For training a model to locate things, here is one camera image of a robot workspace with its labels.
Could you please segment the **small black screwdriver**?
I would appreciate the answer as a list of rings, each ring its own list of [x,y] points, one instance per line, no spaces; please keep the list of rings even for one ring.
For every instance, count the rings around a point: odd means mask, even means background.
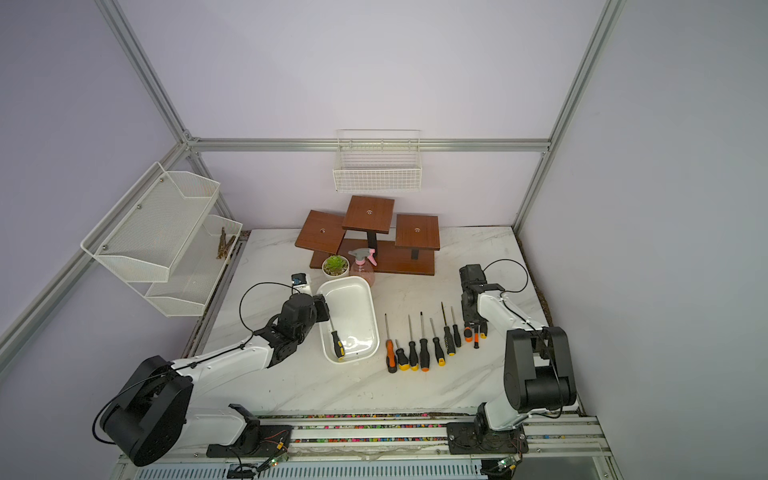
[[[409,353],[408,353],[408,361],[410,369],[413,371],[419,370],[419,357],[416,350],[416,342],[413,338],[413,328],[412,328],[412,320],[411,317],[408,317],[408,331],[409,331]]]

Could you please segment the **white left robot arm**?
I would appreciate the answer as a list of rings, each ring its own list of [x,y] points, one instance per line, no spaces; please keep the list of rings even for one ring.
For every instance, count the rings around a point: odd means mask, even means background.
[[[138,467],[192,446],[207,446],[211,456],[277,454],[289,428],[269,440],[259,419],[238,403],[224,409],[194,403],[236,378],[278,365],[296,352],[315,324],[329,319],[324,296],[295,292],[264,327],[239,343],[204,358],[149,357],[96,414],[92,436],[117,446]]]

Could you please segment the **white storage box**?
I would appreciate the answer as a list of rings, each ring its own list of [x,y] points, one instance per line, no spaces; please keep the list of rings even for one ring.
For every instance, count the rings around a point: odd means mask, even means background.
[[[325,297],[330,319],[345,348],[345,356],[337,359],[328,321],[318,323],[326,359],[331,364],[344,365],[373,357],[381,338],[369,284],[361,277],[347,276],[325,282],[317,294]]]

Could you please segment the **black yellow stubby screwdriver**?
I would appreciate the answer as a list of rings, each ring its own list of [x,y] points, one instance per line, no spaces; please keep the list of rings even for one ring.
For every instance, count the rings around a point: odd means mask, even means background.
[[[400,343],[395,340],[394,341],[395,346],[395,358],[397,362],[397,366],[402,371],[407,371],[409,369],[409,360],[404,352],[404,349],[401,347]]]

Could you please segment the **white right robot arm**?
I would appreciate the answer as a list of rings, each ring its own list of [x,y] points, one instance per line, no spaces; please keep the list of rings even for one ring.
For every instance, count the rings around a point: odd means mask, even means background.
[[[478,406],[471,423],[450,423],[453,454],[527,451],[523,423],[531,417],[558,419],[577,400],[569,340],[560,327],[532,320],[507,298],[510,291],[487,280],[479,264],[459,269],[464,341],[479,347],[489,327],[502,335],[503,390]]]

